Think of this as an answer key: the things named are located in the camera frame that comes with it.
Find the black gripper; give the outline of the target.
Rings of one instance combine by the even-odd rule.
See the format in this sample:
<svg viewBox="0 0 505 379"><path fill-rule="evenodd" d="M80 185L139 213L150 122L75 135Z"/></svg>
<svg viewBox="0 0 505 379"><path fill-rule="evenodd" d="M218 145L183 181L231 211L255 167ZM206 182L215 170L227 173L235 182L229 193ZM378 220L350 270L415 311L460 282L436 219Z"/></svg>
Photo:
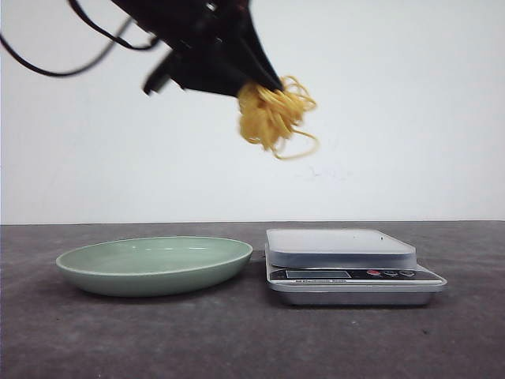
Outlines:
<svg viewBox="0 0 505 379"><path fill-rule="evenodd" d="M175 81L183 90L236 97L247 78L268 90L282 90L256 33L247 1L114 4L171 49L148 75L146 94L159 92L169 81Z"/></svg>

